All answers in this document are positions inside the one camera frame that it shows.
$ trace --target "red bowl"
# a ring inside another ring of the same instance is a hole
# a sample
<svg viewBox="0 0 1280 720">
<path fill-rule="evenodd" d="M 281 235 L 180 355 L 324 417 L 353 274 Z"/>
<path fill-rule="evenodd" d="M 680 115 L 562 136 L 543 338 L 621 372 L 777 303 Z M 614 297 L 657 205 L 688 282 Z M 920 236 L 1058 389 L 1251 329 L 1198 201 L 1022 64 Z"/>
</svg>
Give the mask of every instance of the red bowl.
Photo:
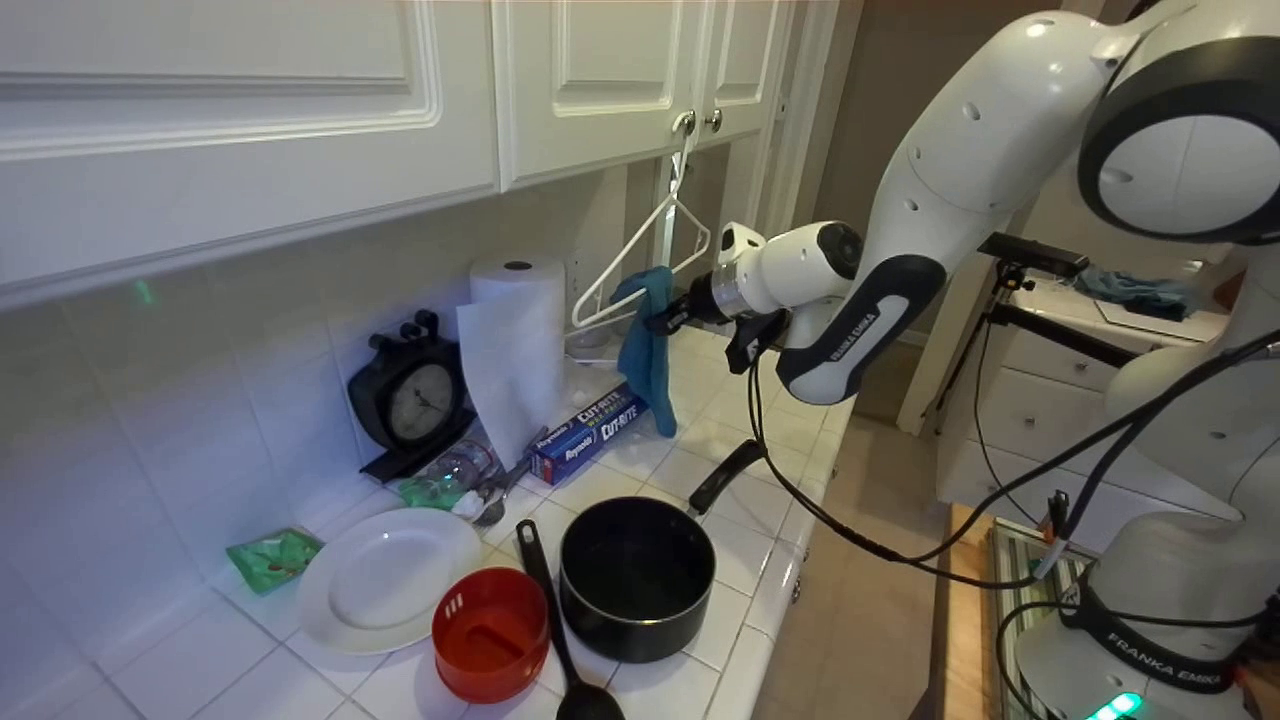
<svg viewBox="0 0 1280 720">
<path fill-rule="evenodd" d="M 549 644 L 547 598 L 509 568 L 471 573 L 444 593 L 431 620 L 435 669 L 467 702 L 515 697 L 538 678 Z"/>
</svg>

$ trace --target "clock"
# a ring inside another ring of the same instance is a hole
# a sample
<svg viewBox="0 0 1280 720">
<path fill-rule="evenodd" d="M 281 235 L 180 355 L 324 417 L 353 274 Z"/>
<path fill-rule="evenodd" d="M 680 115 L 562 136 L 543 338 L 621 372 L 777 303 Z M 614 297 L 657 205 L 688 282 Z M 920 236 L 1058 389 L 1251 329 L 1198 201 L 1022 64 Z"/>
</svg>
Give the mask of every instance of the clock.
<svg viewBox="0 0 1280 720">
<path fill-rule="evenodd" d="M 435 313 L 419 310 L 398 340 L 375 334 L 378 355 L 347 383 L 361 427 L 387 448 L 361 470 L 383 482 L 413 473 L 458 441 L 475 420 L 465 407 L 462 359 L 442 340 Z"/>
</svg>

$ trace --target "paper towel roll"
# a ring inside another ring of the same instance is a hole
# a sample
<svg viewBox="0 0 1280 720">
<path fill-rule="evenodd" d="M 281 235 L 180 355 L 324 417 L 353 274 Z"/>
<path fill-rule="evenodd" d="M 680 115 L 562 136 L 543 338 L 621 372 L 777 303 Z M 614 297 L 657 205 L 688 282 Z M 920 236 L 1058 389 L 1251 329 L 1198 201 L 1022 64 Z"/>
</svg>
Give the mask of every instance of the paper towel roll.
<svg viewBox="0 0 1280 720">
<path fill-rule="evenodd" d="M 511 468 L 540 427 L 563 419 L 564 265 L 543 256 L 481 260 L 470 281 L 471 304 L 458 307 L 462 372 Z"/>
</svg>

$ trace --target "black pot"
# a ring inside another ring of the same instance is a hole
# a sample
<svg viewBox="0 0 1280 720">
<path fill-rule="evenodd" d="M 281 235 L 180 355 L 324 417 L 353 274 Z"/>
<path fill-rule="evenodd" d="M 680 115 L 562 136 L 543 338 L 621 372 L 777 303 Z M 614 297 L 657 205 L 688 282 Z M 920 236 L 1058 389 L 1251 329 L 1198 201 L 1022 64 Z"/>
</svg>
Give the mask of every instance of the black pot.
<svg viewBox="0 0 1280 720">
<path fill-rule="evenodd" d="M 689 498 L 618 497 L 588 507 L 561 542 L 559 600 L 584 644 L 623 662 L 653 662 L 698 634 L 716 578 L 716 550 L 694 518 L 763 456 L 749 439 Z"/>
</svg>

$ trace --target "white drawer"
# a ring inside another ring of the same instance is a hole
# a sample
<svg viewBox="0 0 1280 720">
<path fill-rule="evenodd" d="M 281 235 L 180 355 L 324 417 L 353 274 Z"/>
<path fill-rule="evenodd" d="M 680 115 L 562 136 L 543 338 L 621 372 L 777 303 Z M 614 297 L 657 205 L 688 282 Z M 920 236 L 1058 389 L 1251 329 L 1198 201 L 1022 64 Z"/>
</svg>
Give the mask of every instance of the white drawer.
<svg viewBox="0 0 1280 720">
<path fill-rule="evenodd" d="M 988 448 L 991 464 L 1001 482 L 1012 480 L 1034 468 L 1038 462 L 1027 457 Z M 1012 492 L 1018 502 L 1037 520 L 1047 511 L 1046 501 L 1055 491 L 1061 489 L 1071 496 L 1071 502 L 1079 497 L 1084 487 L 1084 477 L 1055 468 L 1030 484 Z M 991 471 L 982 459 L 982 448 L 975 442 L 965 442 L 955 456 L 955 464 L 938 483 L 938 500 L 974 506 L 982 502 L 996 488 Z M 1098 486 L 1088 512 L 1080 519 L 1080 527 L 1073 541 L 1093 552 L 1102 552 L 1120 528 L 1129 520 L 1148 512 L 1187 512 L 1181 507 L 1158 500 L 1117 488 L 1108 483 Z M 988 509 L 992 515 L 1025 525 L 1023 518 L 1009 498 L 1001 498 Z"/>
<path fill-rule="evenodd" d="M 988 447 L 1048 460 L 1088 434 L 1101 405 L 1098 392 L 1000 368 L 987 386 L 979 418 Z M 969 439 L 978 439 L 973 425 Z"/>
<path fill-rule="evenodd" d="M 1006 368 L 1096 391 L 1106 389 L 1117 370 L 1027 331 L 1012 333 L 1002 364 Z"/>
<path fill-rule="evenodd" d="M 1053 457 L 1108 421 L 1101 393 L 1007 368 L 997 370 L 988 386 L 980 418 L 988 447 L 1033 460 Z M 975 427 L 970 425 L 969 439 L 978 439 Z M 1103 441 L 1062 468 L 1088 475 L 1107 447 L 1110 442 Z M 1133 448 L 1116 459 L 1106 482 L 1217 518 L 1238 518 L 1226 503 Z"/>
</svg>

